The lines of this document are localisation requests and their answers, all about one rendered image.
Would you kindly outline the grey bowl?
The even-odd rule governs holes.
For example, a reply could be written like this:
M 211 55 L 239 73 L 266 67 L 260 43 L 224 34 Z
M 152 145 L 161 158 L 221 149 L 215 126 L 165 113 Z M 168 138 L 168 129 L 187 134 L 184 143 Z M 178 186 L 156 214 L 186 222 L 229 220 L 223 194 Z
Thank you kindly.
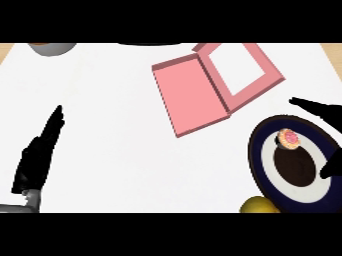
M 75 43 L 31 43 L 29 47 L 41 56 L 51 57 L 65 54 L 75 47 Z

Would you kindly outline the dark blue and white plate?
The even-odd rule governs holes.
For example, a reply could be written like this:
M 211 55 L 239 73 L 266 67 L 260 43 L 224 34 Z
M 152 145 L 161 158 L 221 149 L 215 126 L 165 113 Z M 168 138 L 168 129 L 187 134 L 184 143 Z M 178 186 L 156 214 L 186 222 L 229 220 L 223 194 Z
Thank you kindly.
M 277 143 L 277 133 L 292 130 L 297 149 Z M 282 213 L 342 213 L 342 176 L 320 178 L 319 172 L 339 149 L 325 130 L 305 119 L 277 115 L 257 125 L 248 143 L 252 177 L 264 196 Z

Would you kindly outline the pink open cardboard box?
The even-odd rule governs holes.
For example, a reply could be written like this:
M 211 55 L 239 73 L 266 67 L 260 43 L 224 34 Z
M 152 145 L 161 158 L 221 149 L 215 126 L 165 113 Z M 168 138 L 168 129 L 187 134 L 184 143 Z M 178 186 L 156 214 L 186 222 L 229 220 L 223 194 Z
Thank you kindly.
M 233 94 L 209 58 L 220 46 L 220 43 L 199 43 L 193 54 L 152 66 L 177 137 L 227 119 L 285 80 L 258 44 L 243 43 L 264 75 Z

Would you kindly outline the yellow lemon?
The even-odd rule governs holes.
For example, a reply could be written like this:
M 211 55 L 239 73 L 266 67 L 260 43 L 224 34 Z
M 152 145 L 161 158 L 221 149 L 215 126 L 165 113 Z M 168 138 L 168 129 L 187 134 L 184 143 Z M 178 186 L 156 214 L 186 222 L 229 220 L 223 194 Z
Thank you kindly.
M 251 197 L 240 206 L 240 213 L 279 213 L 273 202 L 261 196 Z

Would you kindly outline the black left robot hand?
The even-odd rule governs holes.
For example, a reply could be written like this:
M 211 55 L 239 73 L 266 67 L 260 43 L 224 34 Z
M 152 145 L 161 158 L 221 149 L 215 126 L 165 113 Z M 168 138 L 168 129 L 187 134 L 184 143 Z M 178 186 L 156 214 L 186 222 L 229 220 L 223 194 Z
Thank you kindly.
M 44 130 L 22 151 L 12 193 L 20 194 L 25 190 L 41 190 L 51 164 L 53 150 L 57 143 L 60 130 L 65 125 L 62 106 L 57 106 L 47 120 Z

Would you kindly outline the pink frosted cupcake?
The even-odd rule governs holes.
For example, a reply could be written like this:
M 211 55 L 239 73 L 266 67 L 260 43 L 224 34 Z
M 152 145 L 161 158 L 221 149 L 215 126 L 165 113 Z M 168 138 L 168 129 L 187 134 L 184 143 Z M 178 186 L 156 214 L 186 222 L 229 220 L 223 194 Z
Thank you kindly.
M 276 139 L 277 145 L 286 150 L 295 150 L 301 145 L 297 133 L 288 128 L 283 128 L 277 132 Z

